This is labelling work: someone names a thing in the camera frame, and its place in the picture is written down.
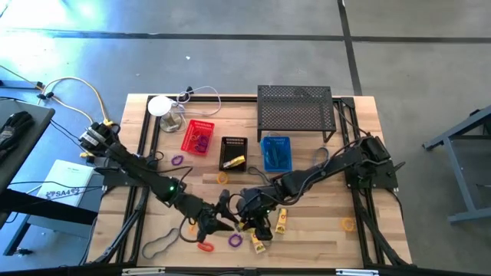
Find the yellow green crayon box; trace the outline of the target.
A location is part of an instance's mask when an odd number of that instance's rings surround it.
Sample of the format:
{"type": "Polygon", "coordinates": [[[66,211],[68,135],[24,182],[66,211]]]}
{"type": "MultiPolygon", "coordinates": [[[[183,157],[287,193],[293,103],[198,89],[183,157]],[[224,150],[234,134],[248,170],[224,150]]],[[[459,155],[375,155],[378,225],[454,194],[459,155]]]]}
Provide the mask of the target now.
{"type": "Polygon", "coordinates": [[[265,251],[264,244],[256,237],[254,232],[251,232],[251,241],[256,254],[260,254],[265,251]]]}
{"type": "Polygon", "coordinates": [[[222,167],[224,169],[236,167],[236,166],[243,164],[245,161],[246,161],[246,158],[244,155],[237,156],[236,158],[231,159],[230,161],[224,162],[222,167]]]}
{"type": "Polygon", "coordinates": [[[278,234],[284,234],[286,231],[286,221],[288,216],[288,210],[281,208],[278,211],[278,220],[275,227],[275,232],[278,234]]]}

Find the grey metal cart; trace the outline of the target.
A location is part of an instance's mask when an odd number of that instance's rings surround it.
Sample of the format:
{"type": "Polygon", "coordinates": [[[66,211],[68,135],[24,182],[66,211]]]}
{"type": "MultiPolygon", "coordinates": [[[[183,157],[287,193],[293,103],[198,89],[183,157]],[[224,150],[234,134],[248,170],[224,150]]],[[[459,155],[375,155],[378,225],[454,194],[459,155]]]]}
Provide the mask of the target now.
{"type": "Polygon", "coordinates": [[[427,151],[438,146],[448,154],[466,206],[448,221],[491,219],[491,105],[422,144],[427,151]]]}

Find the white mushroom lamp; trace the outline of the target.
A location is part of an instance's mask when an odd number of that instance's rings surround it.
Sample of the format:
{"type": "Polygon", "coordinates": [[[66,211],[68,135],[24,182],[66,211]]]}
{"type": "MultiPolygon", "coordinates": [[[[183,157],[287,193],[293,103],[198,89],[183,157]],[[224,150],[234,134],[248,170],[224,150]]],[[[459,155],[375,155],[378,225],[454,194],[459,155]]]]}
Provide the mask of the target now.
{"type": "Polygon", "coordinates": [[[160,129],[166,133],[175,133],[182,126],[183,119],[176,107],[176,101],[163,95],[153,97],[147,105],[149,113],[160,120],[160,129]]]}

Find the black plastic basket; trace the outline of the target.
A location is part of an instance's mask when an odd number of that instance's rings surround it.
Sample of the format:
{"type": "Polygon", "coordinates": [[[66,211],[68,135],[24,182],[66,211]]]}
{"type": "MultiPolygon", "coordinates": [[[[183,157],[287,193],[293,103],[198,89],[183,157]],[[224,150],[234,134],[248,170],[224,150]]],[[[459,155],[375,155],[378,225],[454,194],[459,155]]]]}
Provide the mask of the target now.
{"type": "Polygon", "coordinates": [[[224,136],[221,140],[219,171],[228,173],[244,173],[247,169],[248,139],[245,137],[224,136]],[[245,161],[237,166],[225,167],[225,163],[243,156],[245,161]]]}

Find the blue plastic basket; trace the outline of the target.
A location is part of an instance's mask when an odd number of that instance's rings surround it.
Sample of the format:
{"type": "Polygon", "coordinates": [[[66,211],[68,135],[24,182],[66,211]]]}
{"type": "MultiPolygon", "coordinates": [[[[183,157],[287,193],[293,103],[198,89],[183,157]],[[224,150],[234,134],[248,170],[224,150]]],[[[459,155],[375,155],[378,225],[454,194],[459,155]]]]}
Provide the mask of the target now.
{"type": "Polygon", "coordinates": [[[290,139],[287,136],[266,136],[262,138],[261,142],[263,167],[268,173],[285,173],[292,171],[292,149],[290,139]],[[266,158],[266,150],[270,146],[278,146],[283,154],[283,166],[279,169],[269,166],[266,158]]]}

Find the white cardboard box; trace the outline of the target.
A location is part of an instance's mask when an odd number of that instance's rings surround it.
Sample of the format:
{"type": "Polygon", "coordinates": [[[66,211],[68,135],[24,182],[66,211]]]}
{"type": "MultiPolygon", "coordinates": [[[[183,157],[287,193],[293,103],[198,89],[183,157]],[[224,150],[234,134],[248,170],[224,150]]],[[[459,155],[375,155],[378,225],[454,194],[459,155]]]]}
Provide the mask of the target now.
{"type": "Polygon", "coordinates": [[[79,206],[94,169],[57,159],[46,176],[37,197],[66,205],[79,206]]]}

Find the black perforated metal shelf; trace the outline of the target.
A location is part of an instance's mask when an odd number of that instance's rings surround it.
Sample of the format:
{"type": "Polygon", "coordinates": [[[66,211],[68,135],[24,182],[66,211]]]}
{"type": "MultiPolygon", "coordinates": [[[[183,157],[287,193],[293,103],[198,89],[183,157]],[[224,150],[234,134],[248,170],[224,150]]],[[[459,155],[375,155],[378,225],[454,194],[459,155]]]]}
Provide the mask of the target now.
{"type": "Polygon", "coordinates": [[[264,131],[320,132],[328,142],[337,131],[329,86],[259,85],[257,140],[264,131]]]}

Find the silver metal bracket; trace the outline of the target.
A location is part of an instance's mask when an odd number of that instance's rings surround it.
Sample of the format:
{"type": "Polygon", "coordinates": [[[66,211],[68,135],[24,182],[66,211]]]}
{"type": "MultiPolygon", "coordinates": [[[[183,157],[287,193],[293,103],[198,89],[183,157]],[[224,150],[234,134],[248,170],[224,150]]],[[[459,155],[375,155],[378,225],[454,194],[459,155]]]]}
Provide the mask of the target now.
{"type": "Polygon", "coordinates": [[[336,269],[336,276],[380,276],[378,270],[365,269],[336,269]]]}
{"type": "Polygon", "coordinates": [[[165,273],[164,268],[125,268],[121,276],[156,276],[165,273]]]}

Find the red plastic basket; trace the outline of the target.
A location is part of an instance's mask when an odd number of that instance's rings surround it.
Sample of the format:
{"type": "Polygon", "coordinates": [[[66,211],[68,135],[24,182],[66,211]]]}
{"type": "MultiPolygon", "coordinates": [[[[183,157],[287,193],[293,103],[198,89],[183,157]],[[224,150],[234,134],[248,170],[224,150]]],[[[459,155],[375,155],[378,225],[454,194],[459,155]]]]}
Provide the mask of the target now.
{"type": "Polygon", "coordinates": [[[210,122],[201,121],[201,120],[190,120],[180,149],[183,152],[191,153],[198,156],[205,156],[209,148],[211,147],[211,140],[213,137],[214,126],[215,125],[210,122]],[[209,145],[205,153],[200,153],[195,150],[196,141],[190,140],[191,134],[194,131],[200,131],[201,135],[209,137],[209,145]]]}

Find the dark grey side table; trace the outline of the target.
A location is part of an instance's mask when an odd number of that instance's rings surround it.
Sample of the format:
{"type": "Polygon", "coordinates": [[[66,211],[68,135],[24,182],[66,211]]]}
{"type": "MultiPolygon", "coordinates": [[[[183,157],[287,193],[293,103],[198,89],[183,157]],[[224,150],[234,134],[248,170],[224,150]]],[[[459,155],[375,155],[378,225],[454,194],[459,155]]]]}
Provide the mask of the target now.
{"type": "Polygon", "coordinates": [[[0,194],[14,179],[54,114],[52,108],[0,100],[0,194]]]}

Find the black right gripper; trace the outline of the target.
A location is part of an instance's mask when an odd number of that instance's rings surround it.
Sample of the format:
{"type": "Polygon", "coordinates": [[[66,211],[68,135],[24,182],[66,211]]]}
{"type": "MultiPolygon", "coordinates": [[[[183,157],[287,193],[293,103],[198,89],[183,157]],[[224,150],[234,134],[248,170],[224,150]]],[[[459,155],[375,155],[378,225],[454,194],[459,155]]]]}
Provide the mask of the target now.
{"type": "MultiPolygon", "coordinates": [[[[272,188],[260,186],[256,188],[242,189],[239,193],[240,199],[236,203],[239,220],[238,229],[241,232],[250,232],[253,225],[249,220],[261,219],[275,209],[275,202],[271,199],[272,188]]],[[[260,241],[271,241],[273,238],[271,225],[268,221],[257,225],[257,239],[260,241]]]]}

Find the black gloves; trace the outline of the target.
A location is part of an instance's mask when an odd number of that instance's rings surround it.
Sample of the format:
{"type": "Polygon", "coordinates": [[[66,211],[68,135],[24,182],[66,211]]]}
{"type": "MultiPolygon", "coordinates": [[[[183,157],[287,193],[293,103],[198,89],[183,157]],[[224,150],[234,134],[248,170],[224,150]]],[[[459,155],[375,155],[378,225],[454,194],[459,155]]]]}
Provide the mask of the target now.
{"type": "Polygon", "coordinates": [[[34,120],[30,113],[13,113],[0,128],[0,163],[16,149],[23,135],[32,127],[34,120]]]}

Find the black aluminium rig frame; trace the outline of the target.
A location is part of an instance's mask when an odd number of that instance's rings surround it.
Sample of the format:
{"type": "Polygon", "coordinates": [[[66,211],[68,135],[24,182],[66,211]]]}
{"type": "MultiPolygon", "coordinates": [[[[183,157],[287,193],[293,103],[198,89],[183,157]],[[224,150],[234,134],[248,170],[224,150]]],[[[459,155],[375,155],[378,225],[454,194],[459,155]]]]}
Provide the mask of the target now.
{"type": "MultiPolygon", "coordinates": [[[[218,161],[220,140],[223,136],[244,136],[249,140],[248,164],[262,168],[260,145],[256,133],[256,103],[246,102],[252,96],[222,96],[222,109],[212,117],[190,115],[188,118],[215,124],[212,148],[207,156],[194,156],[180,150],[184,133],[164,134],[159,132],[157,150],[166,157],[159,169],[170,169],[173,155],[182,154],[184,166],[193,166],[185,178],[186,191],[216,202],[223,189],[231,193],[242,188],[261,185],[258,176],[246,173],[229,174],[225,185],[218,184],[218,161]]],[[[384,141],[381,123],[373,97],[353,97],[358,123],[361,129],[379,136],[384,141]]],[[[140,131],[146,109],[147,95],[130,94],[127,97],[122,117],[121,140],[129,151],[137,151],[140,131]]],[[[316,132],[294,132],[283,134],[291,137],[293,168],[307,169],[313,165],[315,150],[322,146],[322,135],[316,132]]],[[[379,229],[396,253],[412,263],[400,207],[393,195],[383,189],[372,193],[379,229]]],[[[118,187],[102,198],[101,207],[87,260],[94,261],[114,240],[120,231],[129,196],[129,189],[118,187]]],[[[138,266],[181,267],[181,268],[362,268],[361,248],[357,232],[346,232],[341,227],[343,218],[354,218],[352,195],[345,185],[344,175],[339,173],[317,183],[295,205],[288,210],[286,232],[265,242],[265,251],[256,254],[249,233],[243,234],[245,241],[238,247],[228,245],[230,232],[208,235],[206,240],[215,247],[205,252],[196,244],[177,241],[169,251],[147,260],[139,254],[138,266]]],[[[174,208],[168,209],[150,195],[145,213],[141,248],[147,242],[165,235],[171,228],[179,227],[183,219],[174,208]]]]}

